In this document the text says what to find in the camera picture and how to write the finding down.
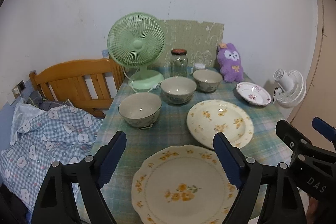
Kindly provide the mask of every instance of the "wooden headboard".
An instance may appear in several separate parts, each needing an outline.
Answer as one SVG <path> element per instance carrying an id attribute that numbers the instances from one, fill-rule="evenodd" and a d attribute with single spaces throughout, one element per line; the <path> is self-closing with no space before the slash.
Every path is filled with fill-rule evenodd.
<path id="1" fill-rule="evenodd" d="M 115 87 L 119 90 L 124 74 L 122 67 L 112 59 L 74 60 L 54 65 L 40 74 L 29 74 L 35 90 L 39 90 L 48 100 L 66 101 L 82 108 L 96 117 L 104 114 L 98 109 L 108 109 L 113 101 L 106 84 L 105 73 L 112 72 Z M 91 77 L 98 99 L 92 99 L 84 76 Z M 54 98 L 49 85 L 56 96 Z"/>

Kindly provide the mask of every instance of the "white lettering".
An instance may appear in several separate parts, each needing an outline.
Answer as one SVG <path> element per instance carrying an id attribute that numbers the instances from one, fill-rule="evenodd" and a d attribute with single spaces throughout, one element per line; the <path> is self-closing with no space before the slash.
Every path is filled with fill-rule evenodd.
<path id="1" fill-rule="evenodd" d="M 326 189 L 326 186 L 322 186 L 322 189 L 320 190 L 320 193 L 323 193 L 325 189 Z"/>
<path id="2" fill-rule="evenodd" d="M 307 183 L 308 183 L 309 185 L 312 185 L 313 182 L 314 182 L 314 179 L 313 179 L 313 178 L 310 178 L 310 179 L 307 181 Z"/>
<path id="3" fill-rule="evenodd" d="M 313 188 L 316 188 L 316 190 L 318 190 L 319 186 L 320 186 L 320 183 L 317 183 L 313 186 Z"/>

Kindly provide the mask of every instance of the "white wall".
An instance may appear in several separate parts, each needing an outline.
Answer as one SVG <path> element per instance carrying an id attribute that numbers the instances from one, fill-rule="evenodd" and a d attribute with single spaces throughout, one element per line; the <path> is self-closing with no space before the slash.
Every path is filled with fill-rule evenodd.
<path id="1" fill-rule="evenodd" d="M 28 73 L 79 58 L 100 58 L 113 23 L 133 11 L 160 19 L 225 24 L 247 74 L 258 84 L 273 72 L 306 77 L 316 39 L 316 0 L 5 0 L 0 7 L 0 105 Z"/>

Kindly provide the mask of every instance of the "red jar lid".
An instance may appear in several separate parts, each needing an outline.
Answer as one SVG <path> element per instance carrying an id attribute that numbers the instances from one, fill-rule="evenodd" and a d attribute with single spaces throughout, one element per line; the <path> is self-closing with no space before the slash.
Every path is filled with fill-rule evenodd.
<path id="1" fill-rule="evenodd" d="M 173 55 L 186 55 L 187 51 L 183 48 L 175 48 L 171 50 L 171 54 Z"/>

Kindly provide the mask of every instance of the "fan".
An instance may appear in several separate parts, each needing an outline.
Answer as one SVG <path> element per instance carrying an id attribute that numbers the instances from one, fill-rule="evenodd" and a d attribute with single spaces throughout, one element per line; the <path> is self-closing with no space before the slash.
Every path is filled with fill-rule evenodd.
<path id="1" fill-rule="evenodd" d="M 145 13 L 125 15 L 112 26 L 107 45 L 118 64 L 139 69 L 128 82 L 133 89 L 152 89 L 164 79 L 156 70 L 147 70 L 165 46 L 163 30 L 154 16 Z"/>
<path id="2" fill-rule="evenodd" d="M 306 82 L 302 74 L 297 70 L 287 72 L 278 69 L 273 78 L 282 90 L 276 99 L 280 106 L 285 108 L 295 107 L 305 97 Z"/>

